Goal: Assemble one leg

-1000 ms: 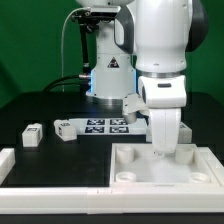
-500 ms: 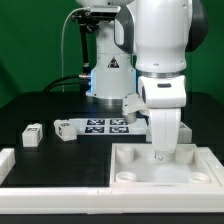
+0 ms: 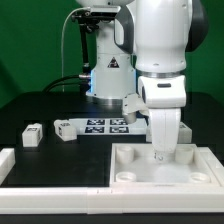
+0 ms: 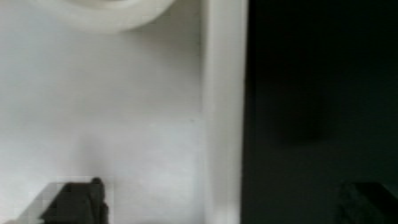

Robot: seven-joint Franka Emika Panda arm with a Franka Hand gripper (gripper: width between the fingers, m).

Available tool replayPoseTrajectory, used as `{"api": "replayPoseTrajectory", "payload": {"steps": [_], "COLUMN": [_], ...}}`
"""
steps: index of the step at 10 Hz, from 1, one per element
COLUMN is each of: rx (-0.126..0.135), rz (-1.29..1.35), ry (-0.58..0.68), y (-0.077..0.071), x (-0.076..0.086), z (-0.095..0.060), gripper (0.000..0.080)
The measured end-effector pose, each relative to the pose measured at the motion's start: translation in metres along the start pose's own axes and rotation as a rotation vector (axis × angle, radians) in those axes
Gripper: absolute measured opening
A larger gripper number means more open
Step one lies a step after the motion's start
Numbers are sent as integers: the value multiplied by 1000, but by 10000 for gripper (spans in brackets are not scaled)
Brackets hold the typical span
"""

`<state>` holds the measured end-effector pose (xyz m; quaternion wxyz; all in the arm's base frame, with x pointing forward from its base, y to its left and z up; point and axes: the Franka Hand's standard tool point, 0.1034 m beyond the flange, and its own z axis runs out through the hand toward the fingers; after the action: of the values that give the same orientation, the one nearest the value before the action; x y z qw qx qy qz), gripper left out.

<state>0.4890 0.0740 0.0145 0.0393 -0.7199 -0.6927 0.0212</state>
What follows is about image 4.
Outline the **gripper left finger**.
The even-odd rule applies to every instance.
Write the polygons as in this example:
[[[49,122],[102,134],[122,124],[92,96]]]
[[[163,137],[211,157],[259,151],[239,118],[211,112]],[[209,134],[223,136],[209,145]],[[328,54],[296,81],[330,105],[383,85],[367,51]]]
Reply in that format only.
[[[67,182],[38,216],[44,224],[108,224],[104,183]]]

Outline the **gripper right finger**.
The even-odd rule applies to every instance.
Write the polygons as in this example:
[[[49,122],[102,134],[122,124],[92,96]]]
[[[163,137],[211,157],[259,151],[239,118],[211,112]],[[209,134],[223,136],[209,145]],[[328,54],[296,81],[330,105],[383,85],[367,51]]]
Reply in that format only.
[[[398,224],[395,185],[344,183],[337,197],[337,224]]]

